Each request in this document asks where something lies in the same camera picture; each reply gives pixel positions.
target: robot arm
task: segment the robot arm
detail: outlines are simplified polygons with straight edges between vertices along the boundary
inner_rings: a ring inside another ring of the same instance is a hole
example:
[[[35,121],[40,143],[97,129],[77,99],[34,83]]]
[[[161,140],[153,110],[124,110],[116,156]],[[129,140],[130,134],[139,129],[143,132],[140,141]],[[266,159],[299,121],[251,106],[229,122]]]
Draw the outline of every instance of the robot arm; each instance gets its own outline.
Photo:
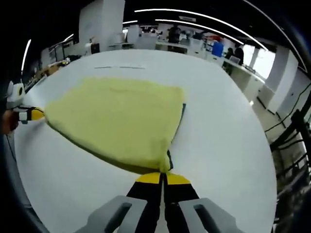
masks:
[[[21,121],[23,124],[27,124],[30,120],[39,120],[43,118],[44,112],[40,108],[22,104],[25,95],[23,83],[13,84],[13,82],[10,81],[6,108],[13,110],[13,118],[17,121]]]

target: yellow cloth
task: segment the yellow cloth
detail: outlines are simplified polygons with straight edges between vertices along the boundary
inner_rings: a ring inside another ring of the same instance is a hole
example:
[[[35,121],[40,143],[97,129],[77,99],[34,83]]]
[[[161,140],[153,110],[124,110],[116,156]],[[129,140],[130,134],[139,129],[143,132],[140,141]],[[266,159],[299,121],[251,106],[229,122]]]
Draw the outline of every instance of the yellow cloth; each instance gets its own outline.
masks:
[[[100,158],[166,172],[167,150],[183,100],[179,87],[90,78],[49,103],[45,117],[57,131]]]

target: ceiling light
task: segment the ceiling light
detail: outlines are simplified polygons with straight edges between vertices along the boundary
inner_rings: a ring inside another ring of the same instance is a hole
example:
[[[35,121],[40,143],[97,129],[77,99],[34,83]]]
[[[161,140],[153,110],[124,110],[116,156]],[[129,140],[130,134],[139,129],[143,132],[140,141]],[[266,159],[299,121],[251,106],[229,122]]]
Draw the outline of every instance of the ceiling light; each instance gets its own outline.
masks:
[[[192,25],[192,26],[196,26],[196,27],[201,27],[201,28],[204,28],[204,29],[208,29],[208,30],[211,30],[211,31],[214,31],[216,33],[219,33],[219,34],[222,34],[232,40],[235,40],[236,42],[240,43],[241,45],[244,45],[244,43],[230,35],[227,35],[225,33],[222,33],[218,30],[215,30],[215,29],[212,29],[212,28],[208,28],[208,27],[205,27],[205,26],[202,26],[202,25],[199,25],[199,24],[196,24],[196,23],[189,23],[189,22],[184,22],[184,21],[178,21],[178,20],[170,20],[170,19],[155,19],[155,21],[165,21],[165,22],[174,22],[174,23],[184,23],[184,24],[189,24],[189,25]]]
[[[23,57],[23,62],[21,64],[21,73],[23,73],[23,70],[24,70],[24,64],[25,64],[25,60],[26,60],[27,51],[28,51],[28,48],[30,46],[30,42],[31,42],[31,39],[28,40],[27,45],[26,45],[26,49],[25,49],[24,57]]]
[[[68,36],[65,40],[63,40],[63,42],[69,40],[71,37],[73,37],[73,34],[71,34],[70,36]]]
[[[241,32],[242,34],[246,35],[247,37],[249,37],[250,39],[252,39],[253,41],[255,41],[257,44],[259,44],[263,49],[265,49],[266,51],[268,51],[268,49],[262,44],[260,43],[258,40],[256,40],[254,37],[252,37],[251,35],[247,34],[246,32],[242,31],[241,29],[231,25],[230,23],[224,22],[220,19],[211,17],[211,16],[207,16],[207,15],[203,15],[200,13],[195,13],[195,12],[191,12],[191,11],[184,11],[184,10],[175,10],[175,9],[144,9],[144,10],[136,10],[135,12],[145,12],[145,11],[174,11],[174,12],[182,12],[182,13],[188,13],[188,14],[193,14],[193,15],[197,15],[197,16],[202,16],[205,18],[209,18],[209,19],[213,19],[217,22],[223,23],[239,32]]]
[[[127,22],[123,22],[123,24],[126,24],[126,23],[137,23],[138,20],[133,20],[133,21],[127,21]]]

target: round table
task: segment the round table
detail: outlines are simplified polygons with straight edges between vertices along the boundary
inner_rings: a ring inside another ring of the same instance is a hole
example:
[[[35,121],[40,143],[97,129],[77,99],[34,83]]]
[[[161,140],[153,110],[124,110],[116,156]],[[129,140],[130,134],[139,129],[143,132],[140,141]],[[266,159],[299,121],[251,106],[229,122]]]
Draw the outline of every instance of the round table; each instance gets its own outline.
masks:
[[[186,109],[170,148],[173,172],[236,218],[246,233],[269,233],[276,210],[276,174],[260,122],[219,66],[156,50],[101,52],[72,62],[36,84],[24,103],[44,108],[84,77],[151,80],[177,85]],[[44,120],[15,133],[17,166],[27,196],[51,233],[72,233],[138,174],[108,164],[66,140]]]

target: computer monitor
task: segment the computer monitor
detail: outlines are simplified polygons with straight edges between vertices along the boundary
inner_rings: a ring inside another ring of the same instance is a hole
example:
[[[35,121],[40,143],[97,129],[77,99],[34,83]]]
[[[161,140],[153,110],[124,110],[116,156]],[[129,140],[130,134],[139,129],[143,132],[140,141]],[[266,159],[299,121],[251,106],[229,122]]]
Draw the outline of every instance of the computer monitor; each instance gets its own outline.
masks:
[[[234,63],[236,63],[236,64],[238,64],[238,63],[240,62],[240,58],[237,58],[237,57],[235,57],[235,56],[231,56],[231,57],[229,58],[229,60],[232,61],[232,62],[234,62]]]

